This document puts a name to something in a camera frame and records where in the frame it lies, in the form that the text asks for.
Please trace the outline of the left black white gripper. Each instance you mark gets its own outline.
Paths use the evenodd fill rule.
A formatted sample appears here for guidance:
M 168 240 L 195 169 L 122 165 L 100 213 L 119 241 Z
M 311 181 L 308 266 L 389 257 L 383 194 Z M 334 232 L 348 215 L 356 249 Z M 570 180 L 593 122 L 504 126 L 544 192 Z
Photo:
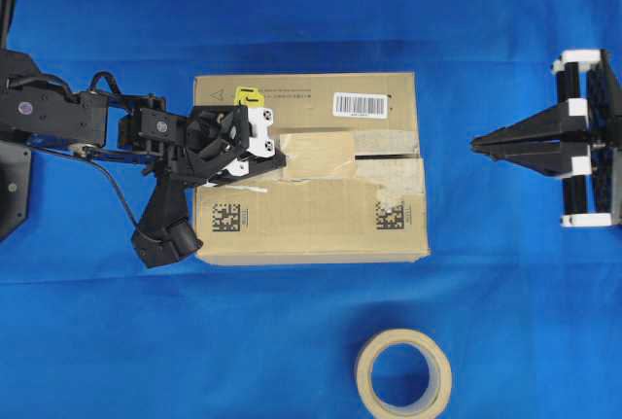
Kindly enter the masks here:
M 155 189 L 131 242 L 148 268 L 179 262 L 203 245 L 190 225 L 186 190 L 224 187 L 287 165 L 268 135 L 265 108 L 195 106 L 187 117 L 138 108 L 119 121 L 118 147 L 145 158 Z

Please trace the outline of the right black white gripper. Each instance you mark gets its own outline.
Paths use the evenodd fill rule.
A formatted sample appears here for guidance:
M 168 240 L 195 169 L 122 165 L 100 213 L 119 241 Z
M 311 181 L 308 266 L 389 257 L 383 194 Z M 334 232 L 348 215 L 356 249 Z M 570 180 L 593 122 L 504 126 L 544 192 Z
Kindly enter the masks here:
M 553 62 L 558 104 L 471 141 L 494 161 L 562 180 L 563 227 L 621 224 L 621 83 L 598 49 Z M 545 140 L 564 142 L 528 142 Z

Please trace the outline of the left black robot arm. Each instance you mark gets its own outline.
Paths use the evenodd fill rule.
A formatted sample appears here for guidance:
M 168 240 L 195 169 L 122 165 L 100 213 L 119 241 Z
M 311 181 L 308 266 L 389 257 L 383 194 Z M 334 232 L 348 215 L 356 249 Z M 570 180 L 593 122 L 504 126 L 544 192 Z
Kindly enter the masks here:
M 186 116 L 153 94 L 122 92 L 97 72 L 74 91 L 41 71 L 26 53 L 1 51 L 1 233 L 27 218 L 32 156 L 43 153 L 103 170 L 109 161 L 139 164 L 155 177 L 131 243 L 148 268 L 179 262 L 201 240 L 190 225 L 189 189 L 227 186 L 285 167 L 270 137 L 273 112 L 255 89 L 241 87 L 230 105 L 196 105 Z

